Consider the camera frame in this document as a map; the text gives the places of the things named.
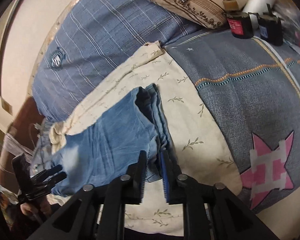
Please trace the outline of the person's left hand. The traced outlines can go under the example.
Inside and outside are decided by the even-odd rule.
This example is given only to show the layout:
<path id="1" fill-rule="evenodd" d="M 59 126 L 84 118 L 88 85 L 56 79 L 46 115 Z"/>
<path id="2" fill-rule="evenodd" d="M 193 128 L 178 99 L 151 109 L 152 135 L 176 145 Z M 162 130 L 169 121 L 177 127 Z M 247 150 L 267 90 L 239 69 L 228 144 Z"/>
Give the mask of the person's left hand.
<path id="1" fill-rule="evenodd" d="M 21 209 L 22 213 L 26 216 L 34 215 L 35 213 L 38 213 L 39 211 L 41 211 L 46 216 L 50 216 L 52 213 L 51 205 L 47 201 L 46 198 L 39 200 L 39 209 L 37 209 L 35 206 L 33 206 L 32 204 L 29 204 L 29 203 L 21 204 L 20 209 Z"/>

